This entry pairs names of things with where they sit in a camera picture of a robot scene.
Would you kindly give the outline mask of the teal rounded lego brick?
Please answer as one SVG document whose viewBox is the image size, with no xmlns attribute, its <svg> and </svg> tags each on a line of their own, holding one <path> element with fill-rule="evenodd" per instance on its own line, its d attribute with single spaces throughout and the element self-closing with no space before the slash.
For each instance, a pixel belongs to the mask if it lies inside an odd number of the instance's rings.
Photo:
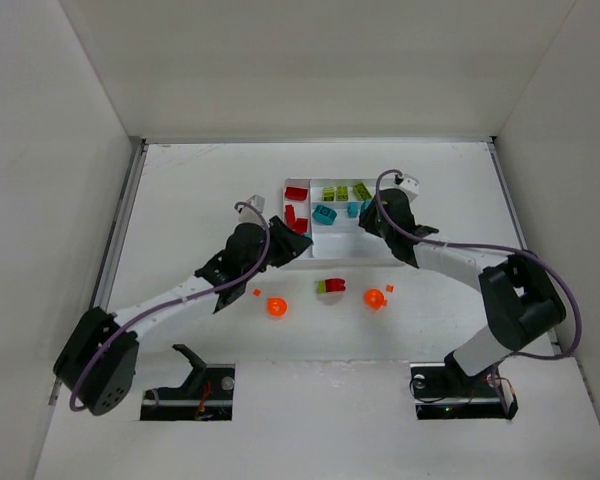
<svg viewBox="0 0 600 480">
<path fill-rule="evenodd" d="M 331 226 L 337 218 L 337 212 L 325 205 L 318 204 L 312 212 L 312 219 L 321 225 Z"/>
</svg>

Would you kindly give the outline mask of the red arch lego brick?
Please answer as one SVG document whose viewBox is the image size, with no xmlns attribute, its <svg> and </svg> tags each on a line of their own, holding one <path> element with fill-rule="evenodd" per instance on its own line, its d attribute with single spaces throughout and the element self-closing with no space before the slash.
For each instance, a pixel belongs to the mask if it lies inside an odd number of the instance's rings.
<svg viewBox="0 0 600 480">
<path fill-rule="evenodd" d="M 297 218 L 294 225 L 293 230 L 300 235 L 304 235 L 309 230 L 309 220 L 307 218 Z"/>
</svg>

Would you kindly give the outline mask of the teal square lego brick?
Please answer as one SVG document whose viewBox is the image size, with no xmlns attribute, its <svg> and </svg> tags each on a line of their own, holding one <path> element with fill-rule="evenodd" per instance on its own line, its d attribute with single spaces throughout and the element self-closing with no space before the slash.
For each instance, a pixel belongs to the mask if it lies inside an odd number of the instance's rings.
<svg viewBox="0 0 600 480">
<path fill-rule="evenodd" d="M 349 202 L 347 205 L 347 215 L 349 218 L 356 218 L 358 215 L 358 204 L 356 202 Z"/>
</svg>

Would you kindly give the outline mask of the red slope lego brick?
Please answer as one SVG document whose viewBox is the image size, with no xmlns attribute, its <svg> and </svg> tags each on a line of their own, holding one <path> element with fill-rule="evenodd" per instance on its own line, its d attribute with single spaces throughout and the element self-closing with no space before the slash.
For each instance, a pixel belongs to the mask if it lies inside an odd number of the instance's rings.
<svg viewBox="0 0 600 480">
<path fill-rule="evenodd" d="M 285 206 L 285 221 L 289 228 L 294 229 L 297 223 L 295 207 L 291 204 Z"/>
</svg>

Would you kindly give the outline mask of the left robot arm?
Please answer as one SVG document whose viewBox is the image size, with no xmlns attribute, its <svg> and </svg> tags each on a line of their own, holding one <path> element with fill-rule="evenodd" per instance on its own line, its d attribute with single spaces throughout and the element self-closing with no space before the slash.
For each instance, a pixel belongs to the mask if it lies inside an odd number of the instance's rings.
<svg viewBox="0 0 600 480">
<path fill-rule="evenodd" d="M 69 408 L 94 416 L 114 409 L 131 390 L 140 342 L 177 315 L 211 316 L 234 303 L 267 268 L 296 260 L 313 244 L 279 217 L 236 226 L 222 250 L 185 281 L 131 307 L 84 312 L 53 366 L 70 391 Z"/>
</svg>

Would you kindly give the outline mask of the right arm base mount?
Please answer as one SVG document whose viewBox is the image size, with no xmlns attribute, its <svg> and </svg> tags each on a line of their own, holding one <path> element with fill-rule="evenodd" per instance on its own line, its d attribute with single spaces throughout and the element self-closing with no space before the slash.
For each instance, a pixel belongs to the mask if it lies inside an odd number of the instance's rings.
<svg viewBox="0 0 600 480">
<path fill-rule="evenodd" d="M 511 381 L 501 375 L 501 363 L 473 376 L 451 354 L 443 362 L 411 363 L 408 388 L 417 419 L 513 420 L 519 403 Z"/>
</svg>

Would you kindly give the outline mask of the green square lego brick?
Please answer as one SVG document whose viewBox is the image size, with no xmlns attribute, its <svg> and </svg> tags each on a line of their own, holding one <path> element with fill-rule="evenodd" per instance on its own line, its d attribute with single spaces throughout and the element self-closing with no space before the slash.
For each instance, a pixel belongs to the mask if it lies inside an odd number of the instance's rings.
<svg viewBox="0 0 600 480">
<path fill-rule="evenodd" d="M 339 185 L 336 187 L 336 200 L 339 202 L 347 202 L 349 200 L 348 187 Z"/>
</svg>

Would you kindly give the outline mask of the teal stepped lego brick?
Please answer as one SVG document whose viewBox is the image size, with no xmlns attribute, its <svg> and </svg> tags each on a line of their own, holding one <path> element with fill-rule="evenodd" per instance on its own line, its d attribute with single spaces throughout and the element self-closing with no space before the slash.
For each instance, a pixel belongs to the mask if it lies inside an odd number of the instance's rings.
<svg viewBox="0 0 600 480">
<path fill-rule="evenodd" d="M 363 214 L 371 205 L 370 200 L 365 200 L 360 206 L 360 214 Z"/>
</svg>

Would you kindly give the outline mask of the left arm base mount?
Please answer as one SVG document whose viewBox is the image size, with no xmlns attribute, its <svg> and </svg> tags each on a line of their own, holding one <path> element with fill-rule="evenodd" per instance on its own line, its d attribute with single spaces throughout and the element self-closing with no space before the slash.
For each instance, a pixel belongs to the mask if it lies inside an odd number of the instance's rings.
<svg viewBox="0 0 600 480">
<path fill-rule="evenodd" d="M 184 344 L 172 349 L 189 364 L 179 386 L 154 387 L 143 393 L 140 420 L 148 422 L 231 421 L 236 365 L 205 362 Z"/>
</svg>

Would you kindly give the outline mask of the red wedge lego brick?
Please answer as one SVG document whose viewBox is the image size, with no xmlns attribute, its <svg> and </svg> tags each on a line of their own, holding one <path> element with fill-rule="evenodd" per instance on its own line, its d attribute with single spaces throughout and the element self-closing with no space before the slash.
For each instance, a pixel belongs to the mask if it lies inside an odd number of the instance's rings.
<svg viewBox="0 0 600 480">
<path fill-rule="evenodd" d="M 284 198 L 289 201 L 304 202 L 307 200 L 309 190 L 298 186 L 287 186 L 284 191 Z"/>
</svg>

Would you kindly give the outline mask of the small green lego brick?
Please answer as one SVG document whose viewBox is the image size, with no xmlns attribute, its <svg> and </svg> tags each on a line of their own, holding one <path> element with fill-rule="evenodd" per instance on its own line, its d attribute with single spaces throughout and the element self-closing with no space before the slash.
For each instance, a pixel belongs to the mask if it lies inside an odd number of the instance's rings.
<svg viewBox="0 0 600 480">
<path fill-rule="evenodd" d="M 335 200 L 335 188 L 324 187 L 322 192 L 322 200 L 324 202 L 333 202 Z"/>
</svg>

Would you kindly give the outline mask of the red flower lego brick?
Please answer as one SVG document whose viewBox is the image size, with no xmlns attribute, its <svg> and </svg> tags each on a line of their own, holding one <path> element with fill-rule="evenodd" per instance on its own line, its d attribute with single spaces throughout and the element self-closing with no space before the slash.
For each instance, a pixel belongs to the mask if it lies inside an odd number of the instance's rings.
<svg viewBox="0 0 600 480">
<path fill-rule="evenodd" d="M 340 293 L 346 291 L 346 281 L 343 278 L 328 278 L 324 280 L 325 293 Z"/>
</svg>

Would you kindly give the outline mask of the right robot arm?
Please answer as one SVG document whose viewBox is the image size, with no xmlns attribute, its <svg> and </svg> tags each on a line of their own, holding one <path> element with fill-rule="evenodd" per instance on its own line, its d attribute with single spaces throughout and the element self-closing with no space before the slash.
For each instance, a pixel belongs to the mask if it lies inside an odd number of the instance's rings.
<svg viewBox="0 0 600 480">
<path fill-rule="evenodd" d="M 381 190 L 367 201 L 359 226 L 384 240 L 397 260 L 444 275 L 481 295 L 486 326 L 444 359 L 446 375 L 456 382 L 485 374 L 566 318 L 545 268 L 530 253 L 464 249 L 435 239 L 438 230 L 415 221 L 402 189 Z"/>
</svg>

